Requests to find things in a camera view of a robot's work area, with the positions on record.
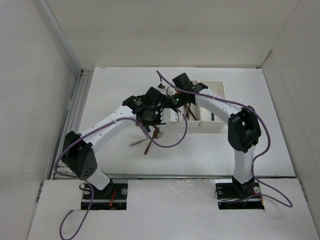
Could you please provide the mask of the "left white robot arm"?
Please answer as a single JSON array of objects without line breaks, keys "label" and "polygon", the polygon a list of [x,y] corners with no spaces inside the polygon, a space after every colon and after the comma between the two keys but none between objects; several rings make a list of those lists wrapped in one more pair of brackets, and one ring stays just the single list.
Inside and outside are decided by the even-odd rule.
[{"label": "left white robot arm", "polygon": [[133,124],[159,124],[164,99],[165,95],[154,87],[143,95],[128,97],[111,115],[91,128],[81,133],[69,132],[60,159],[79,180],[92,184],[100,198],[109,197],[113,181],[98,167],[96,153],[107,141]]}]

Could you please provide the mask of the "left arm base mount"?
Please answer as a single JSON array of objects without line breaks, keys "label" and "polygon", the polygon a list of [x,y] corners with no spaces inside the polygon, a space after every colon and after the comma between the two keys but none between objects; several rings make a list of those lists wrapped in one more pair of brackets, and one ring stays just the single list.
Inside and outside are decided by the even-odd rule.
[{"label": "left arm base mount", "polygon": [[[91,189],[87,183],[81,183],[82,191],[80,208],[87,210],[91,202]],[[106,196],[93,186],[93,201],[90,210],[122,211],[127,209],[128,181],[115,179],[110,193]]]}]

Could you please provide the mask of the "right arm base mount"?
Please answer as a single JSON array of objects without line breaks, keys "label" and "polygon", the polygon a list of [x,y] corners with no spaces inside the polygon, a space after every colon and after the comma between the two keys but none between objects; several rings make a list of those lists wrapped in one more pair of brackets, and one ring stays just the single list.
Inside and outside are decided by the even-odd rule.
[{"label": "right arm base mount", "polygon": [[254,179],[240,184],[233,177],[215,180],[219,210],[264,210],[260,185]]}]

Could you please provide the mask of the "copper fork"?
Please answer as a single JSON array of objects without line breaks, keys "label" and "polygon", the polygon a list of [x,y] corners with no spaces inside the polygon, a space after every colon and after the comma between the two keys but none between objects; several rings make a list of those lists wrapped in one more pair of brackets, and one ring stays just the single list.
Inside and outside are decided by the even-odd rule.
[{"label": "copper fork", "polygon": [[[153,134],[152,134],[152,139],[153,139],[153,140],[157,138],[159,132],[160,132],[159,127],[154,126],[154,132],[153,132]],[[147,155],[147,154],[148,154],[151,145],[152,145],[152,141],[150,141],[149,144],[147,145],[147,147],[146,147],[146,149],[145,149],[145,151],[144,151],[144,155]]]}]

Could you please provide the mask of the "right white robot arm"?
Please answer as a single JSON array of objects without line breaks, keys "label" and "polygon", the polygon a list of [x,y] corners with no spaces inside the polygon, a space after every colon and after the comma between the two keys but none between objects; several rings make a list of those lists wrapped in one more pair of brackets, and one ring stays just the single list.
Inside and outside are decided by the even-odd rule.
[{"label": "right white robot arm", "polygon": [[190,100],[226,123],[227,139],[234,149],[235,161],[231,190],[235,196],[243,197],[250,191],[250,185],[254,181],[252,163],[262,134],[255,110],[242,103],[221,98],[201,82],[193,84],[186,73],[172,81],[174,84],[170,86],[178,91],[178,94],[171,98],[174,104],[181,104],[182,99]]}]

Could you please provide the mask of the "silver spoon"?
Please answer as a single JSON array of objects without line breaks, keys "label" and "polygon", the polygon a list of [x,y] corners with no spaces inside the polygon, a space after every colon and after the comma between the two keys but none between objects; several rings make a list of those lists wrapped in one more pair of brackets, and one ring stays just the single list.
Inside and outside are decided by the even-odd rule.
[{"label": "silver spoon", "polygon": [[138,141],[135,141],[135,142],[132,142],[129,144],[130,147],[133,147],[133,146],[136,146],[144,141],[146,141],[147,139],[143,139],[143,140],[138,140]]}]

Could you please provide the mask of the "copper round spoon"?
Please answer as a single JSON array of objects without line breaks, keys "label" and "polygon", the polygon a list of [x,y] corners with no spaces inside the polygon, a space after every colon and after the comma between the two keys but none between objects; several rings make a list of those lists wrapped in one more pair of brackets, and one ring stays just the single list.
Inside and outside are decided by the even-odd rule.
[{"label": "copper round spoon", "polygon": [[190,104],[186,104],[185,106],[185,116],[187,118],[187,120],[189,121],[190,120]]}]

